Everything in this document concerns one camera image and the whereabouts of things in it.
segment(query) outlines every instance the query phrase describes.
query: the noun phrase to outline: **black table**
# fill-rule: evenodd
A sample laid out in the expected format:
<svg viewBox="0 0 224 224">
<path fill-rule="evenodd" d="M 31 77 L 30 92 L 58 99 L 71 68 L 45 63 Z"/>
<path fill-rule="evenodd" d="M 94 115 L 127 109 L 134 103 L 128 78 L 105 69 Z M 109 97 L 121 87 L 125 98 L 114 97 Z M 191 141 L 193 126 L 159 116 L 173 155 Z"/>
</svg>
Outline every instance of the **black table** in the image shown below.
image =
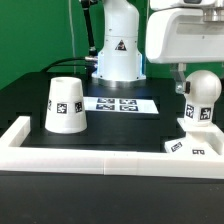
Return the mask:
<svg viewBox="0 0 224 224">
<path fill-rule="evenodd" d="M 184 136 L 176 122 L 185 99 L 172 79 L 114 89 L 82 75 L 84 96 L 153 99 L 159 114 L 86 111 L 88 128 L 60 135 L 45 130 L 50 79 L 29 73 L 0 91 L 3 134 L 18 116 L 31 116 L 21 147 L 164 153 L 164 142 Z M 214 123 L 224 131 L 224 95 Z M 190 178 L 0 172 L 0 223 L 223 223 L 224 181 Z"/>
</svg>

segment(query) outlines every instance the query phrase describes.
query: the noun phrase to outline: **paper sheet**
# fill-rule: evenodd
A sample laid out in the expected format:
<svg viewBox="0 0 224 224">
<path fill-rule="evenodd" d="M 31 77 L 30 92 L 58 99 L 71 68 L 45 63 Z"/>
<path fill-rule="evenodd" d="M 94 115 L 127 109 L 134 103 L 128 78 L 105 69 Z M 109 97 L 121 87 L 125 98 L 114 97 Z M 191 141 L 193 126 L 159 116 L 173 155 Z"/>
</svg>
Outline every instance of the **paper sheet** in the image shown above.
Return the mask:
<svg viewBox="0 0 224 224">
<path fill-rule="evenodd" d="M 153 100 L 84 97 L 85 110 L 158 114 Z"/>
</svg>

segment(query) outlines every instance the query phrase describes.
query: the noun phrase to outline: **green wall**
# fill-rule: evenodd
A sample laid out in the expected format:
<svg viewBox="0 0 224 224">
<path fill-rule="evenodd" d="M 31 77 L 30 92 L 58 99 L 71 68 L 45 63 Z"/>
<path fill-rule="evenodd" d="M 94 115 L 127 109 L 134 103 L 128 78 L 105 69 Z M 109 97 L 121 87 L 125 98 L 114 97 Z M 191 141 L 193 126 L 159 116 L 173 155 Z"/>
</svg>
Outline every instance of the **green wall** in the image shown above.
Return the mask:
<svg viewBox="0 0 224 224">
<path fill-rule="evenodd" d="M 139 50 L 144 54 L 147 0 L 129 0 L 140 12 Z M 88 54 L 85 21 L 79 0 L 73 0 L 76 55 Z M 91 7 L 97 49 L 103 47 L 104 12 L 102 2 Z M 68 0 L 0 1 L 0 88 L 21 75 L 40 71 L 53 61 L 72 57 Z M 221 74 L 220 63 L 188 66 Z M 168 65 L 147 62 L 150 77 L 171 77 Z"/>
</svg>

